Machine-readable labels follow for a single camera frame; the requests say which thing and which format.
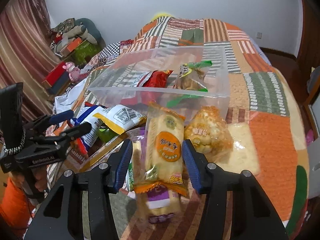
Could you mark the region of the left hand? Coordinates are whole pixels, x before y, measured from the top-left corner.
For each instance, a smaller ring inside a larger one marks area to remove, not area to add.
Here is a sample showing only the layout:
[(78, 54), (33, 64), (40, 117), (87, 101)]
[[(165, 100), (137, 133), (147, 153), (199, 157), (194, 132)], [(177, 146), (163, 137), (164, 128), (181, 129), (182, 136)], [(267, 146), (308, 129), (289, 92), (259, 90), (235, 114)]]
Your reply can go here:
[[(47, 168), (45, 166), (36, 168), (33, 170), (33, 174), (36, 179), (35, 187), (43, 192), (47, 188)], [(24, 183), (24, 175), (17, 171), (9, 172), (9, 177), (12, 183), (22, 189), (22, 185)]]

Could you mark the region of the orange sleeve forearm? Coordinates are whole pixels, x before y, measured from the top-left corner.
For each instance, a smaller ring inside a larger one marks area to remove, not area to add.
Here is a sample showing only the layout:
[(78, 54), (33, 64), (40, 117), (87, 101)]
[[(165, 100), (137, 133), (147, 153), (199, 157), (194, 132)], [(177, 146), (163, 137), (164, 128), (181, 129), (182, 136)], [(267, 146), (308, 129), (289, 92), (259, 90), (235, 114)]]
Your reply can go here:
[(1, 239), (22, 239), (35, 206), (8, 178), (1, 202)]

